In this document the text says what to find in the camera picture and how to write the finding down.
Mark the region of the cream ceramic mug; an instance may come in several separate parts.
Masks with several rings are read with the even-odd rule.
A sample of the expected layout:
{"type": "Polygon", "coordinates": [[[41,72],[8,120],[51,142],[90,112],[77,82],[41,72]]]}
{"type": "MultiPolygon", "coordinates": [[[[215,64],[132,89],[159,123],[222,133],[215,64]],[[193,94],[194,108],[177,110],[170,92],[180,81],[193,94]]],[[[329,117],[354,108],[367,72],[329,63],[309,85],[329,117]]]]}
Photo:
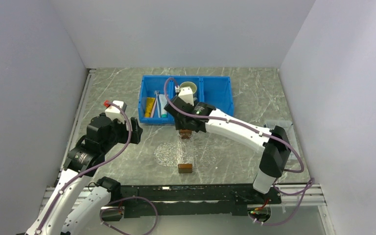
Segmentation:
{"type": "Polygon", "coordinates": [[[197,101],[198,100],[198,95],[197,95],[197,85],[193,82],[190,82],[190,81],[185,81],[183,82],[181,85],[180,85],[180,90],[182,90],[183,88],[191,88],[192,92],[193,92],[193,100],[194,101],[197,101]]]}

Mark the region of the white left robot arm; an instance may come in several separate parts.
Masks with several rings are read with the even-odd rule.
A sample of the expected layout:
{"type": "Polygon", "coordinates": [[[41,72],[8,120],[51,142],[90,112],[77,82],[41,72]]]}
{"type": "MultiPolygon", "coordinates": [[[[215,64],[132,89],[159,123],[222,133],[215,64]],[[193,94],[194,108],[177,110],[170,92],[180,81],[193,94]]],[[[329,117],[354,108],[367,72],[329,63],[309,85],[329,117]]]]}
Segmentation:
{"type": "Polygon", "coordinates": [[[90,221],[92,214],[121,199],[120,183],[102,177],[77,207],[82,190],[90,184],[96,170],[105,163],[105,155],[118,143],[124,147],[138,144],[143,129],[138,119],[120,114],[101,113],[87,125],[86,134],[66,158],[59,181],[43,210],[25,232],[27,235],[77,235],[90,221]]]}

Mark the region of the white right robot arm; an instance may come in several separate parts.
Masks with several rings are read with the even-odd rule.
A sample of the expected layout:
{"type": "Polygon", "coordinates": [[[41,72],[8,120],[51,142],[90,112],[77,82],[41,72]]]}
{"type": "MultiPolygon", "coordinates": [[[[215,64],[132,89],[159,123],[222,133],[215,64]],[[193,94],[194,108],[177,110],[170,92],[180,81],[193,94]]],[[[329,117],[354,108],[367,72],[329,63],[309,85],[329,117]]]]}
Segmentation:
{"type": "Polygon", "coordinates": [[[253,181],[250,196],[256,203],[262,203],[269,197],[269,190],[282,176],[291,153],[289,140],[283,128],[255,126],[204,102],[192,106],[178,96],[173,97],[164,109],[174,117],[177,130],[217,134],[260,153],[259,170],[253,181]]]}

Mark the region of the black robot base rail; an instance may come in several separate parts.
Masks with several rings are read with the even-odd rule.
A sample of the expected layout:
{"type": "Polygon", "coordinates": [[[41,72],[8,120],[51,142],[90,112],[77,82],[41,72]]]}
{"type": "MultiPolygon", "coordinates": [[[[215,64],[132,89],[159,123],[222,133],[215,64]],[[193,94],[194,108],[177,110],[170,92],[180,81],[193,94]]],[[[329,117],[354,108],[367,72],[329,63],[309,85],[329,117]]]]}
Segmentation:
{"type": "Polygon", "coordinates": [[[124,218],[158,215],[231,214],[246,216],[253,206],[280,204],[273,188],[263,194],[250,183],[203,185],[124,185],[106,176],[96,186],[111,193],[113,208],[123,209],[124,218]]]}

